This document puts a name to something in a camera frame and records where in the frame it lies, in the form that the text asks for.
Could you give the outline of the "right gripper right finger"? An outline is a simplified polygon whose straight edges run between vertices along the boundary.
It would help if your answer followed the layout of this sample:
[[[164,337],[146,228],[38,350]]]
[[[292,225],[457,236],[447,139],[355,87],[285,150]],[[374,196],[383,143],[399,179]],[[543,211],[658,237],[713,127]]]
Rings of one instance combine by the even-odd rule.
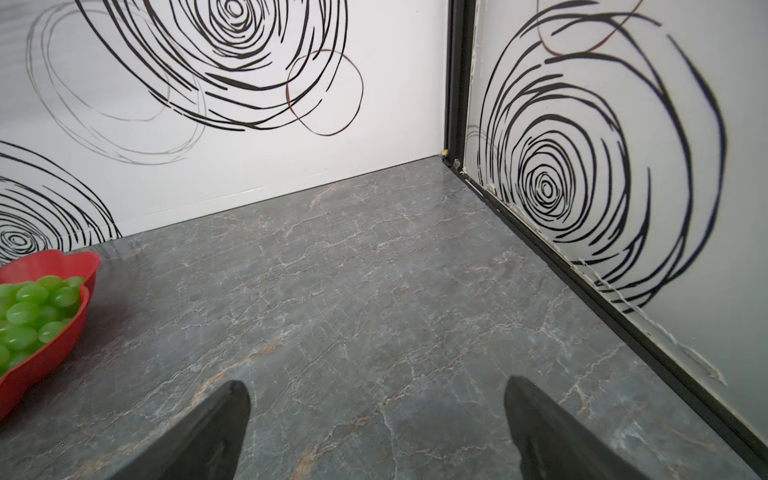
[[[525,479],[644,479],[532,381],[508,379],[504,409]]]

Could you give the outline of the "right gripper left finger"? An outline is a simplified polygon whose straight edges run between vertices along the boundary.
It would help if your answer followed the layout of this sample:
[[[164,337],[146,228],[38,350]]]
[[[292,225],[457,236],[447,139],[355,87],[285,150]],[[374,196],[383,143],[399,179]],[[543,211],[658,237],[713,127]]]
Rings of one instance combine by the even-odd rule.
[[[232,380],[217,388],[114,479],[232,479],[250,418],[246,385]]]

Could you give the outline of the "green fake grape bunch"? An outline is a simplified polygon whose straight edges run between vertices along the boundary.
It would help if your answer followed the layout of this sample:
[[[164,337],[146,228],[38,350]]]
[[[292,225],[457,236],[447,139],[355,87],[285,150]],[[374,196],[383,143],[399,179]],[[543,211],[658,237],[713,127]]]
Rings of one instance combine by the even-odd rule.
[[[49,344],[82,305],[80,276],[1,284],[1,374]]]

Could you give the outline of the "red flower-shaped fruit bowl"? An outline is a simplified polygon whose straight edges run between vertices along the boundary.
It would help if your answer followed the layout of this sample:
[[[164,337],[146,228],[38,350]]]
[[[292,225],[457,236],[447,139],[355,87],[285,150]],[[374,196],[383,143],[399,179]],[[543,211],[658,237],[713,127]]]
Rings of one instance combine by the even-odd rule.
[[[101,258],[97,253],[82,251],[65,254],[58,250],[40,251],[1,267],[1,280],[18,283],[38,280],[46,275],[61,278],[79,276],[80,307],[73,319],[48,344],[1,377],[1,421],[22,402],[25,393],[51,374],[76,345],[86,322],[86,309],[96,284]]]

